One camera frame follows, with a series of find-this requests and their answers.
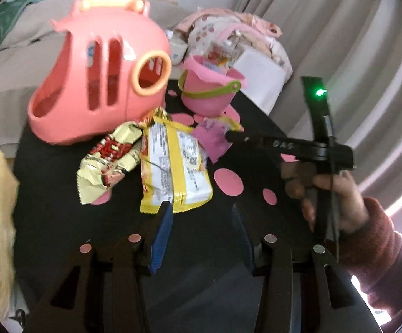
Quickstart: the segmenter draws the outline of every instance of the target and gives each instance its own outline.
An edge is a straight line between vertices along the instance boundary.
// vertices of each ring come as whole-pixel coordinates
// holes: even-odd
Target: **yellow snack bag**
[[[143,132],[140,211],[157,213],[166,200],[173,203],[175,213],[200,207],[213,190],[207,171],[200,169],[205,154],[190,135],[193,129],[156,116],[154,121]]]

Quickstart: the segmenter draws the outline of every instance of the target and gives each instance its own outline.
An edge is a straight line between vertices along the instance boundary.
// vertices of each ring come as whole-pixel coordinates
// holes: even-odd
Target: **green bucket handle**
[[[241,82],[239,80],[233,80],[227,85],[221,86],[214,90],[207,90],[196,93],[185,91],[184,84],[187,78],[187,73],[188,70],[184,70],[184,72],[182,73],[181,77],[178,80],[178,86],[179,89],[182,91],[182,93],[191,99],[208,99],[210,97],[218,97],[225,94],[237,93],[238,91],[241,90]]]

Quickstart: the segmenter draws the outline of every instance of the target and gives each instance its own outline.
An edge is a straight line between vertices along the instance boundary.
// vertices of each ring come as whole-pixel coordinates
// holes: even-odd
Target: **orange ring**
[[[152,86],[142,88],[139,86],[139,74],[142,68],[145,66],[145,64],[148,64],[148,62],[151,59],[154,59],[156,57],[160,57],[162,59],[161,76],[159,77],[158,81],[156,81]],[[132,88],[138,95],[148,96],[156,94],[159,90],[161,90],[165,86],[165,84],[167,84],[168,78],[170,77],[170,73],[171,73],[171,60],[170,57],[167,55],[167,53],[165,53],[162,50],[149,51],[139,58],[139,60],[136,62],[135,66],[132,69],[130,79]]]

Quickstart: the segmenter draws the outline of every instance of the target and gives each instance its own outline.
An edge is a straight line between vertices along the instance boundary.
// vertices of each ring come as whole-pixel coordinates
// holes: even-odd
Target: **orange handle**
[[[81,0],[80,2],[81,11],[88,11],[93,7],[122,7],[142,13],[145,3],[143,0]]]

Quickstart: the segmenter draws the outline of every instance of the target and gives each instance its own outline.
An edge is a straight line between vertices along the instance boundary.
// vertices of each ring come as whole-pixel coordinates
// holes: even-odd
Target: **pink basket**
[[[31,129],[67,145],[113,131],[162,105],[170,45],[143,0],[76,0],[56,65],[28,104]],[[92,61],[87,56],[93,46]]]
[[[241,87],[246,87],[245,77],[234,68],[222,75],[203,66],[203,62],[200,55],[185,60],[186,71],[179,79],[181,99],[198,115],[220,116]]]

